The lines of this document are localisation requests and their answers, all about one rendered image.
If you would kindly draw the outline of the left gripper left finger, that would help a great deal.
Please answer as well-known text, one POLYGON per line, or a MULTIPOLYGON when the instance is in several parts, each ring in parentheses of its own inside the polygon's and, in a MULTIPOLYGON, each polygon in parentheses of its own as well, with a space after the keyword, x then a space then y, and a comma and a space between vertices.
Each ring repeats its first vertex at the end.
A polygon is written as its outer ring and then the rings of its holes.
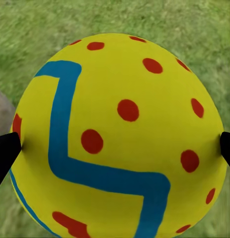
POLYGON ((0 136, 0 184, 21 151, 17 132, 0 136))

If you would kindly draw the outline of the easter egg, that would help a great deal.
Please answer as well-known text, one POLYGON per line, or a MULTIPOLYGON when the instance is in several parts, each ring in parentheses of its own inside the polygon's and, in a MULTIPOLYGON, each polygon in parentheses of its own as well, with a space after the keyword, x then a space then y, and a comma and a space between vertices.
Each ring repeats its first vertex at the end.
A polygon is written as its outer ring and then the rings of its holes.
POLYGON ((222 120, 175 55, 127 34, 73 42, 32 78, 10 133, 25 211, 59 238, 176 238, 224 184, 222 120))

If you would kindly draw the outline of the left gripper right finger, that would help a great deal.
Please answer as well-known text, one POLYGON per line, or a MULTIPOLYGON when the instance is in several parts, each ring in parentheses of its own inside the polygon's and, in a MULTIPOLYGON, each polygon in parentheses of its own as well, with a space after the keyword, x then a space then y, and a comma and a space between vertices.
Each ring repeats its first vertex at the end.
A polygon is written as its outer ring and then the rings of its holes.
POLYGON ((221 154, 230 166, 230 133, 223 132, 220 137, 221 154))

